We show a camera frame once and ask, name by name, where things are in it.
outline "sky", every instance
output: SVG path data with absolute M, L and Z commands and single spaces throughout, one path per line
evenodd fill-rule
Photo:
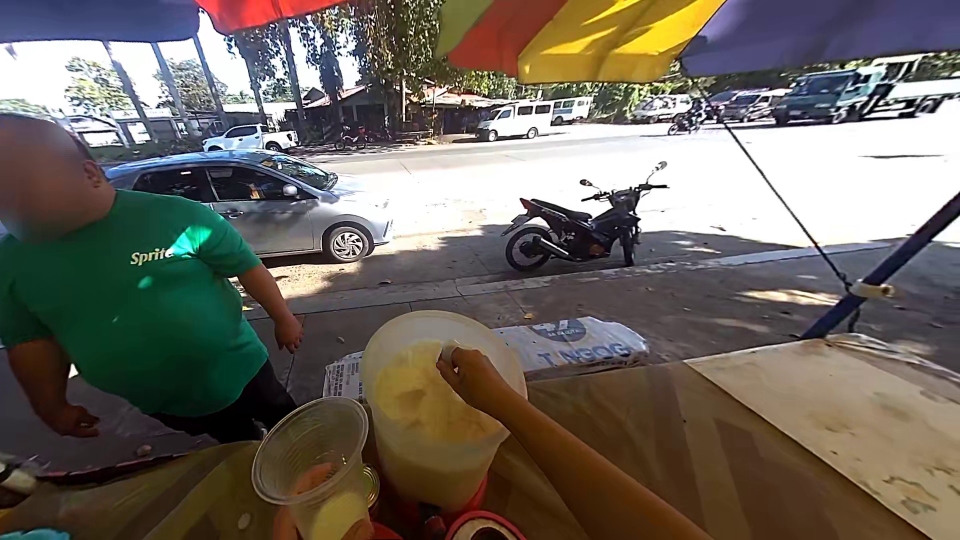
M 210 71 L 227 85 L 230 93 L 250 89 L 247 66 L 240 57 L 233 57 L 227 50 L 224 37 L 213 29 L 206 13 L 200 14 L 200 43 L 206 54 Z M 13 45 L 17 59 L 14 60 L 0 48 L 0 99 L 22 98 L 53 109 L 71 112 L 63 90 L 70 84 L 70 73 L 63 67 L 71 57 L 81 57 L 110 66 L 107 51 L 100 41 L 26 41 Z M 300 90 L 311 86 L 320 87 L 320 73 L 307 65 L 299 36 L 293 35 L 294 57 Z M 160 51 L 167 61 L 198 60 L 193 40 L 160 43 Z M 140 101 L 153 106 L 159 101 L 161 82 L 154 79 L 159 69 L 150 43 L 113 42 L 113 55 L 123 64 L 133 80 Z M 344 75 L 344 87 L 356 85 L 359 79 L 357 64 L 351 57 L 340 58 Z

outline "motorcycle seat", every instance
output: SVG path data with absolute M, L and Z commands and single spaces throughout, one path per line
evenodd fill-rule
M 546 201 L 541 201 L 540 199 L 530 199 L 531 203 L 540 205 L 546 209 L 551 209 L 553 211 L 559 212 L 566 217 L 574 221 L 589 221 L 593 219 L 593 216 L 586 212 L 578 212 L 577 210 L 565 209 L 559 205 L 554 205 L 553 203 L 547 203 Z

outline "green t-shirt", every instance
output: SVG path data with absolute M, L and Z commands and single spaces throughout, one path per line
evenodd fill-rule
M 54 336 L 87 382 L 143 412 L 216 412 L 267 359 L 227 280 L 259 263 L 204 205 L 117 191 L 63 238 L 0 241 L 0 341 Z

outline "motorcycle exhaust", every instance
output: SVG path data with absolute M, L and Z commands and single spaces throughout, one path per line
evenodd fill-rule
M 551 242 L 550 240 L 547 240 L 543 236 L 534 236 L 533 244 L 556 258 L 573 261 L 577 260 L 567 250 Z

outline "hand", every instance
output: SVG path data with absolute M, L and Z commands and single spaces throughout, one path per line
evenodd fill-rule
M 437 369 L 446 383 L 467 405 L 499 420 L 499 412 L 519 397 L 480 351 L 456 348 L 450 361 L 437 360 Z
M 67 404 L 62 409 L 47 416 L 46 420 L 50 429 L 61 435 L 95 437 L 100 434 L 100 430 L 94 428 L 100 422 L 100 419 L 79 405 Z
M 274 337 L 276 346 L 282 351 L 286 349 L 292 355 L 303 340 L 303 325 L 292 314 L 279 321 L 274 321 Z

